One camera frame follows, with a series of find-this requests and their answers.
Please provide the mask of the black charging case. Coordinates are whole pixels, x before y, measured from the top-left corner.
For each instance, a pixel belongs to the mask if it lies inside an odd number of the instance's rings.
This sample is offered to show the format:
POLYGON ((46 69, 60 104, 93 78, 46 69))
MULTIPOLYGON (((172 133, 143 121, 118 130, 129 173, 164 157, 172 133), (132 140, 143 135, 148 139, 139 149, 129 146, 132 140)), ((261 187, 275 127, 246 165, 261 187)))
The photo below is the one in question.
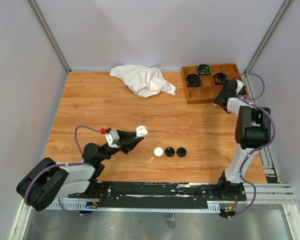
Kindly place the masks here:
POLYGON ((165 150, 164 150, 164 153, 167 157, 172 157, 175 155, 175 149, 173 147, 167 147, 165 150))
POLYGON ((179 147, 176 150, 176 153, 179 157, 185 157, 187 155, 187 150, 184 147, 179 147))

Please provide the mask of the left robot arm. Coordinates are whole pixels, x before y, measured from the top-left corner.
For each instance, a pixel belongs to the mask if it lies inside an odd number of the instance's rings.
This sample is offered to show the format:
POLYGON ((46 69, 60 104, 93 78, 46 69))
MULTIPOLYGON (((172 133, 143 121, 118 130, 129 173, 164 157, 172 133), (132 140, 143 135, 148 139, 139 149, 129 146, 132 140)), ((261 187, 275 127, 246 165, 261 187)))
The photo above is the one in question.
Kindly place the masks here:
POLYGON ((97 193, 97 177, 105 168, 102 161, 118 152, 127 155, 147 136, 148 130, 140 125, 134 132, 102 128, 98 133, 105 136, 105 144, 88 143, 79 150, 82 157, 79 162, 42 159, 16 187, 24 203, 40 212, 55 199, 71 194, 93 197, 97 193))

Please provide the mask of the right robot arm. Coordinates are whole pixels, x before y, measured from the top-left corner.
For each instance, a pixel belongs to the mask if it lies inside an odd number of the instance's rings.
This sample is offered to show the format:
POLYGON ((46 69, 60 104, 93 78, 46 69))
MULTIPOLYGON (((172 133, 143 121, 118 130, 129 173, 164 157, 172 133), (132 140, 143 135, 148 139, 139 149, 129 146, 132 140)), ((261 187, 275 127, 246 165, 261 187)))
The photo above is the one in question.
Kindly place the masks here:
POLYGON ((243 178, 254 156, 272 142, 271 110, 248 102, 239 95, 245 88, 240 80, 226 79, 214 103, 237 115, 234 138, 237 147, 230 165, 218 179, 216 193, 222 200, 243 191, 243 178))

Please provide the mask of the white round charging case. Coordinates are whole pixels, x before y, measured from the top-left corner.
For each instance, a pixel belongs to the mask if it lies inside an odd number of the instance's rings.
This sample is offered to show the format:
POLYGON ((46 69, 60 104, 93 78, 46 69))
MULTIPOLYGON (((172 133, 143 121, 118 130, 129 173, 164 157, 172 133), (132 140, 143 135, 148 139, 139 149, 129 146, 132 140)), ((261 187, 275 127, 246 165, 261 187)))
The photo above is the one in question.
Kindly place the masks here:
POLYGON ((140 125, 136 128, 135 133, 138 138, 146 137, 148 135, 147 127, 144 125, 140 125))

